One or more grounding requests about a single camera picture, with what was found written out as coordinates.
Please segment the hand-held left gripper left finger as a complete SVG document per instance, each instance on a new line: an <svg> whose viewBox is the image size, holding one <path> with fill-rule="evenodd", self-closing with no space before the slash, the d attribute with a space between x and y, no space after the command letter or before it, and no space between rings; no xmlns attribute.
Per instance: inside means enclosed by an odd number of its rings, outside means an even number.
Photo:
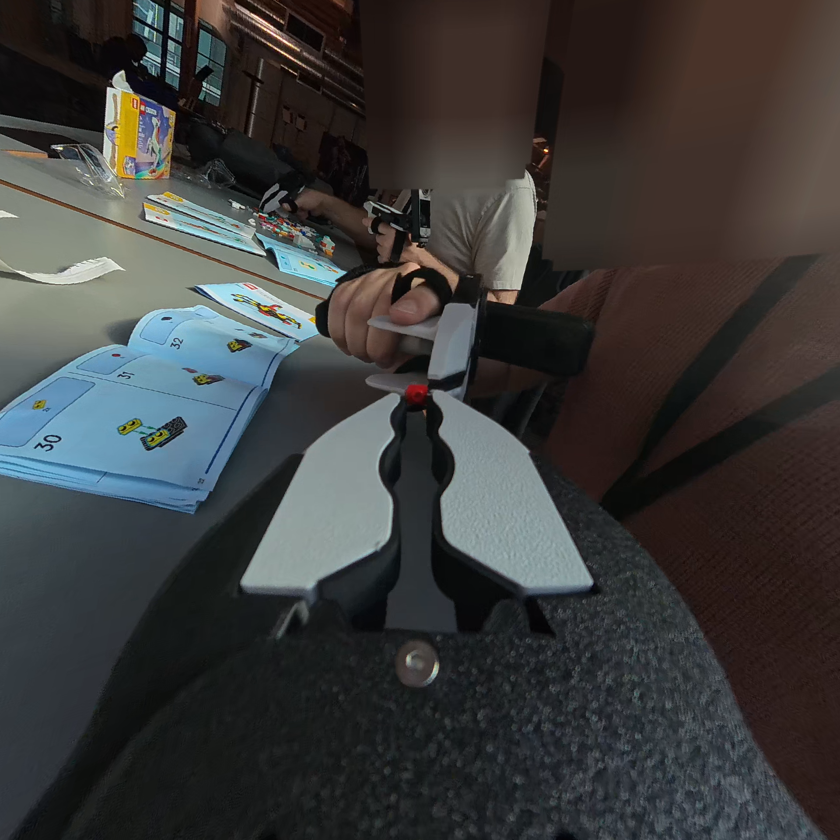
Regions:
<svg viewBox="0 0 840 840"><path fill-rule="evenodd" d="M311 444L241 590L336 602L354 627L381 628L401 565L394 487L402 441L403 399L384 396Z"/></svg>

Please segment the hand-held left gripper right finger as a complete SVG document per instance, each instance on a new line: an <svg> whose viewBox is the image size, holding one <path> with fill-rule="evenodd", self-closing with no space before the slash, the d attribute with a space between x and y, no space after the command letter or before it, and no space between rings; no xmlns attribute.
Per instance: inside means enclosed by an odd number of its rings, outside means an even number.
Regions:
<svg viewBox="0 0 840 840"><path fill-rule="evenodd" d="M456 399L427 401L435 580L451 599L589 592L594 581L527 448Z"/></svg>

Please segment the grey desk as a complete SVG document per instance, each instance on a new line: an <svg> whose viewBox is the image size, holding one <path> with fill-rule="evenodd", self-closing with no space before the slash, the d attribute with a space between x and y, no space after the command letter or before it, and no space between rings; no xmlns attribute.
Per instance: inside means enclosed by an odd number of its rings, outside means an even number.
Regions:
<svg viewBox="0 0 840 840"><path fill-rule="evenodd" d="M78 356L125 342L147 312L204 303L198 284L245 281L309 313L329 294L268 259L142 217L170 191L223 214L228 195L178 181L88 189L63 160L2 154L2 260L56 273L109 257L122 271L48 286L2 275L2 405ZM10 837L85 731L119 653L189 549L281 462L372 402L369 369L324 339L284 362L195 515L2 477L1 832Z"/></svg>

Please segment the person's right hand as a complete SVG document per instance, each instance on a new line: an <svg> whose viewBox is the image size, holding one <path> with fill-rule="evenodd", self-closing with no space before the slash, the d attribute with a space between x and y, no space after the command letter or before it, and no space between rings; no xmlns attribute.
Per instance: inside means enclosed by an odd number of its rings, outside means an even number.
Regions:
<svg viewBox="0 0 840 840"><path fill-rule="evenodd" d="M372 318L388 316L396 324L414 325L439 314L436 294L421 280L392 303L399 276L420 269L414 262L373 269L361 277L336 286L329 301L328 329L331 340L345 354L392 371L412 355L400 351L402 336L376 329Z"/></svg>

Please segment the pile of colourful toy bricks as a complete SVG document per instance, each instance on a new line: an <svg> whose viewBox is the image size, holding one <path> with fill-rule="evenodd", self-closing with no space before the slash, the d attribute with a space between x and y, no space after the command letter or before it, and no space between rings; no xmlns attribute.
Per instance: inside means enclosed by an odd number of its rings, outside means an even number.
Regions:
<svg viewBox="0 0 840 840"><path fill-rule="evenodd" d="M261 235L273 238L284 245L317 253L327 259L334 256L335 244L330 236L315 227L276 213L257 212L252 219Z"/></svg>

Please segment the closed blue instruction booklet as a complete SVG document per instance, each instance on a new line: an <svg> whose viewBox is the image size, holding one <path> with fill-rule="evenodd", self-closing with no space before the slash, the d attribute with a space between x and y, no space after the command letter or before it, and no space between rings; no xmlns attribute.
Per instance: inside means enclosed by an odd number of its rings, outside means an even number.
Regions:
<svg viewBox="0 0 840 840"><path fill-rule="evenodd" d="M302 342L319 335L316 319L310 313L249 283L197 285L193 289L263 328L295 341Z"/></svg>

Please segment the open blue instruction booklet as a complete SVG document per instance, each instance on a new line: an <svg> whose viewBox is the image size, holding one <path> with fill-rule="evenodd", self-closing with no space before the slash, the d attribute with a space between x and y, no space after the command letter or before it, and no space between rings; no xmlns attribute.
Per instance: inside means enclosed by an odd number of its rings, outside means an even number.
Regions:
<svg viewBox="0 0 840 840"><path fill-rule="evenodd" d="M195 513L298 345L205 306L152 311L2 410L2 475Z"/></svg>

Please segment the person's brown striped sweater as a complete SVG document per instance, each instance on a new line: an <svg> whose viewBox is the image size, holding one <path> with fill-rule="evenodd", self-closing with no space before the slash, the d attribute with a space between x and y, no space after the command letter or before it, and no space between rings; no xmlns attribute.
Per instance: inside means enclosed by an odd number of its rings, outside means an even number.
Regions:
<svg viewBox="0 0 840 840"><path fill-rule="evenodd" d="M839 259L599 269L543 453L694 613L752 734L838 838Z"/></svg>

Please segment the metal pole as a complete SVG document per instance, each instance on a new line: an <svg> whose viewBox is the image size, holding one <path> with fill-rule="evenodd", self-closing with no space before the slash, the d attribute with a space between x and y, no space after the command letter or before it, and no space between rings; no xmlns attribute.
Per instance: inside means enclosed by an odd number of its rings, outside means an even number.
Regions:
<svg viewBox="0 0 840 840"><path fill-rule="evenodd" d="M254 71L243 70L245 76L249 79L248 101L245 114L245 136L252 138L254 136L256 115L258 110L259 92L265 81L263 79L265 68L265 60L262 56L257 59L256 68Z"/></svg>

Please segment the yellow white toy box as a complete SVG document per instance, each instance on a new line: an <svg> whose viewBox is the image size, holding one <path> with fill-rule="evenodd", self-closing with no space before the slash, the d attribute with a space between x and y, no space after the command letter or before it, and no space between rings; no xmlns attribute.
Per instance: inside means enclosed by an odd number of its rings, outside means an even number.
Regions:
<svg viewBox="0 0 840 840"><path fill-rule="evenodd" d="M141 95L107 90L102 155L119 178L170 177L175 112Z"/></svg>

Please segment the white torn paper strip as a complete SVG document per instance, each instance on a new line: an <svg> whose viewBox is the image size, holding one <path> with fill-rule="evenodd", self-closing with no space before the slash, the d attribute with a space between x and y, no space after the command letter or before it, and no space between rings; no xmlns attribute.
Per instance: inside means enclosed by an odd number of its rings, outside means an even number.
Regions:
<svg viewBox="0 0 840 840"><path fill-rule="evenodd" d="M78 285L104 277L114 271L124 271L124 268L108 257L83 260L55 273L15 269L1 260L2 273L17 275L27 280L51 286Z"/></svg>

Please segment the paned window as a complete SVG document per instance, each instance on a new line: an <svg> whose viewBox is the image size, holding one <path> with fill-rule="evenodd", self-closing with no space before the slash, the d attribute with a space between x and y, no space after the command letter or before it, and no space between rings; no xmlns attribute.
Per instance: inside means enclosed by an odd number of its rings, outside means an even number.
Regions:
<svg viewBox="0 0 840 840"><path fill-rule="evenodd" d="M142 65L154 77L163 79L173 88L178 88L182 76L182 53L184 44L183 6L170 1L134 1L133 33L139 35L147 46L147 55ZM211 69L205 79L200 101L219 106L224 86L227 64L225 43L216 30L200 19L197 30L196 59L192 74L206 67Z"/></svg>

